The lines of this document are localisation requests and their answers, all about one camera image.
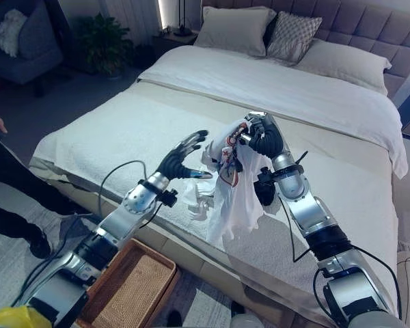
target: robotic arm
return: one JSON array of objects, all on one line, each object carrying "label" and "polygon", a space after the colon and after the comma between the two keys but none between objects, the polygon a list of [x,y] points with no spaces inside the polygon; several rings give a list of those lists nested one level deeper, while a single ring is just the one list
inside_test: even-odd
[{"label": "robotic arm", "polygon": [[293,159],[274,119],[263,112],[246,116],[250,132],[241,142],[269,157],[260,182],[275,183],[300,233],[318,260],[319,270],[330,278],[323,287],[331,317],[339,327],[405,327],[394,315],[394,306],[383,284],[359,250],[355,249],[321,199],[312,195],[303,168]]},{"label": "robotic arm", "polygon": [[182,162],[200,148],[208,131],[198,131],[181,141],[162,160],[155,173],[130,190],[120,206],[76,247],[63,255],[27,290],[19,305],[26,305],[45,317],[54,327],[70,327],[87,301],[86,290],[112,258],[137,231],[158,201],[172,207],[175,190],[167,191],[175,178],[211,178],[208,172],[186,168]]},{"label": "robotic arm", "polygon": [[[276,186],[277,195],[287,203],[300,233],[316,256],[319,270],[329,278],[323,292],[332,319],[339,327],[406,327],[395,317],[387,291],[360,251],[351,245],[322,200],[312,195],[303,168],[293,159],[274,119],[263,112],[251,112],[246,119],[251,126],[248,133],[241,135],[241,141],[273,163],[274,172],[263,168],[259,181]],[[174,205],[177,192],[166,190],[170,180],[211,177],[208,172],[182,165],[207,134],[198,131],[181,141],[151,177],[130,190],[120,206],[74,251],[62,256],[33,284],[20,305],[35,310],[54,327],[70,327],[87,301],[87,287],[100,277],[144,217],[154,212],[158,201]],[[0,327],[13,326],[0,324]]]}]

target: curtain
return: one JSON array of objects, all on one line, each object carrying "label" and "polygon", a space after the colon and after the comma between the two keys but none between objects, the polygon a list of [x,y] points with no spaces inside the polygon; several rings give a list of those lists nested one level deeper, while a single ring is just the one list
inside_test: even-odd
[{"label": "curtain", "polygon": [[151,44],[159,31],[157,0],[99,0],[104,14],[130,29],[127,37],[134,45]]}]

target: white cushion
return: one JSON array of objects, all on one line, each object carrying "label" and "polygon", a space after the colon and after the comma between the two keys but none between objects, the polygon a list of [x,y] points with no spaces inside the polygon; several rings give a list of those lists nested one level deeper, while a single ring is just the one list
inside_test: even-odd
[{"label": "white cushion", "polygon": [[0,49],[11,57],[16,57],[18,53],[18,35],[26,20],[24,14],[12,9],[0,23]]},{"label": "white cushion", "polygon": [[385,69],[392,65],[387,58],[355,48],[313,40],[310,49],[295,68],[306,72],[335,77],[366,87],[387,96]]},{"label": "white cushion", "polygon": [[219,48],[264,57],[262,37],[276,12],[266,7],[216,9],[204,7],[204,24],[195,46]]}]

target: black pants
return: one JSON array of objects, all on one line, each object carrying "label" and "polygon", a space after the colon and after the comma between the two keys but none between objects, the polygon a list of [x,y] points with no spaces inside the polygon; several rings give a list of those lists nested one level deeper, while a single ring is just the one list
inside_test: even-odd
[{"label": "black pants", "polygon": [[[34,176],[1,143],[0,182],[22,191],[49,210],[60,208],[68,202],[58,190]],[[41,237],[41,230],[20,215],[0,208],[0,234],[32,241]]]}]

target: bed frame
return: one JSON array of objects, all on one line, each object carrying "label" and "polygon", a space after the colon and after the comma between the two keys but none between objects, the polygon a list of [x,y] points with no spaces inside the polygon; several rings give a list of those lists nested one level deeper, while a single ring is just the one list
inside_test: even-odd
[{"label": "bed frame", "polygon": [[276,12],[322,17],[315,38],[346,44],[386,57],[392,68],[384,81],[393,98],[410,75],[410,13],[343,0],[202,0],[202,7],[246,8],[263,5]]},{"label": "bed frame", "polygon": [[[385,74],[386,86],[391,98],[410,74],[410,14],[362,3],[345,3],[340,0],[202,0],[202,7],[246,8],[265,5],[275,11],[285,10],[300,16],[322,16],[317,38],[330,42],[356,46],[366,51],[388,58],[393,67]],[[61,177],[52,172],[38,172],[64,195],[97,213],[97,195],[62,183]],[[103,217],[113,211],[118,204],[103,197]],[[247,286],[233,271],[229,270],[228,258],[211,258],[188,242],[187,234],[176,234],[169,227],[159,224],[159,218],[151,222],[136,236],[163,255],[174,260],[178,266],[202,278],[220,289],[231,299],[252,309],[281,328],[321,328],[332,327],[331,321],[320,316],[316,323],[304,318],[310,317],[301,311],[295,312],[281,297],[264,290],[251,282]]]}]

